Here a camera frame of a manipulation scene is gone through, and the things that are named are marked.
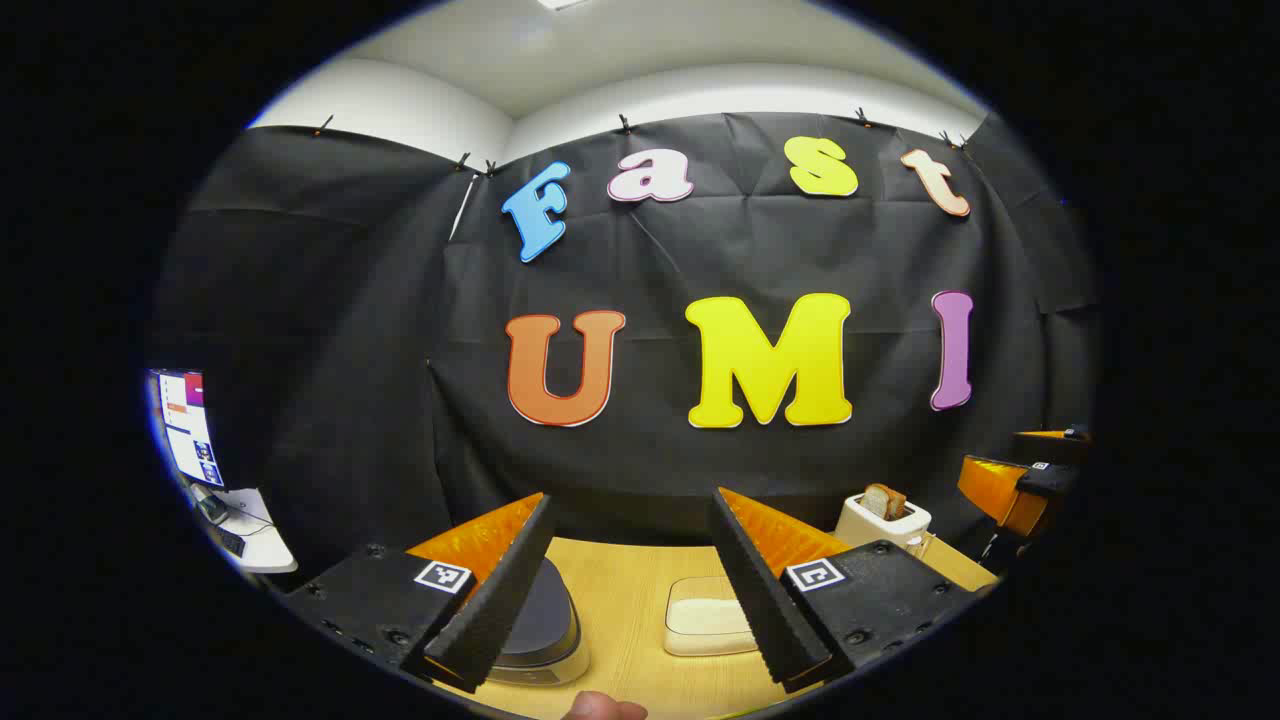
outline keyboard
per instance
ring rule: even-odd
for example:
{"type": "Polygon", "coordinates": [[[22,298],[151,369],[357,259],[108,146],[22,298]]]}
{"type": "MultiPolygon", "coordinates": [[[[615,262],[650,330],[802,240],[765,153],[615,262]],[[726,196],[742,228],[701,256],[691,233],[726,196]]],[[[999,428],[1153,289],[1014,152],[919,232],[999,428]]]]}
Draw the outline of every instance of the keyboard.
{"type": "Polygon", "coordinates": [[[228,552],[230,552],[236,557],[242,556],[242,553],[244,552],[244,538],[218,527],[214,528],[214,534],[218,536],[218,542],[221,543],[221,546],[225,547],[228,552]]]}

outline blue letter f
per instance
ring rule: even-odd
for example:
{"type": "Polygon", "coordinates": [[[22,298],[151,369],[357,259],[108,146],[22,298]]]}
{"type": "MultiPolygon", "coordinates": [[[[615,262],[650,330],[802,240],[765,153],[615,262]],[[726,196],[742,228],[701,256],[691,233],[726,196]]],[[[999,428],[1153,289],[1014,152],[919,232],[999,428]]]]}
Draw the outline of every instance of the blue letter f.
{"type": "Polygon", "coordinates": [[[524,247],[520,249],[520,261],[527,263],[550,247],[553,242],[564,234],[564,222],[552,222],[547,211],[563,213],[568,208],[568,197],[564,188],[552,182],[568,177],[568,165],[564,163],[552,163],[547,169],[538,173],[538,177],[529,181],[525,187],[517,190],[502,204],[503,213],[511,213],[516,220],[516,229],[520,231],[520,240],[524,247]],[[543,190],[543,196],[538,196],[538,188],[543,190]]]}

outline computer screen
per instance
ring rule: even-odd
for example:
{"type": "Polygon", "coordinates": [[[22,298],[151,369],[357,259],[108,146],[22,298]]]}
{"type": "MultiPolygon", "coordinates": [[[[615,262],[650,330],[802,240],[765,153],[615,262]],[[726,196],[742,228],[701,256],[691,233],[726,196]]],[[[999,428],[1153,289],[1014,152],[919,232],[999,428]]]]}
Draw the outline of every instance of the computer screen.
{"type": "Polygon", "coordinates": [[[205,415],[204,375],[193,370],[151,370],[160,423],[157,442],[174,468],[192,482],[225,489],[205,415]]]}

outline letter m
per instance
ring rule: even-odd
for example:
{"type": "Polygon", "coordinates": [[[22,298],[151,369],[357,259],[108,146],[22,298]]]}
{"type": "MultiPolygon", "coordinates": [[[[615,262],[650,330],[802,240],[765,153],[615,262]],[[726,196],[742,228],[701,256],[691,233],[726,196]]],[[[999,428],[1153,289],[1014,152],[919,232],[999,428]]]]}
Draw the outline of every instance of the letter m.
{"type": "Polygon", "coordinates": [[[849,301],[838,295],[805,295],[777,345],[769,343],[755,316],[737,297],[708,297],[685,310],[703,338],[701,398],[689,411],[695,428],[736,428],[742,409],[733,404],[733,378],[756,421],[769,424],[796,380],[787,406],[792,425],[838,425],[854,406],[845,398],[844,334],[849,301]]]}

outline wooden table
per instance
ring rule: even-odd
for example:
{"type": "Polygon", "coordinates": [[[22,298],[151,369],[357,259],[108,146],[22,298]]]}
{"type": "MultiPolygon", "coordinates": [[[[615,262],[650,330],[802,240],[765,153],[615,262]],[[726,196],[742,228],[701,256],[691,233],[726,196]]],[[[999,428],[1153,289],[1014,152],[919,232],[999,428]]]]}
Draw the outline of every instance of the wooden table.
{"type": "MultiPolygon", "coordinates": [[[[783,693],[759,651],[676,657],[663,650],[667,597],[681,578],[724,575],[716,548],[607,544],[556,538],[547,557],[559,569],[591,653],[586,674],[567,685],[538,688],[488,682],[474,696],[490,707],[559,720],[579,691],[599,691],[645,706],[650,720],[708,719],[745,712],[810,692],[783,693]]],[[[924,562],[965,589],[995,575],[932,538],[924,562]]]]}

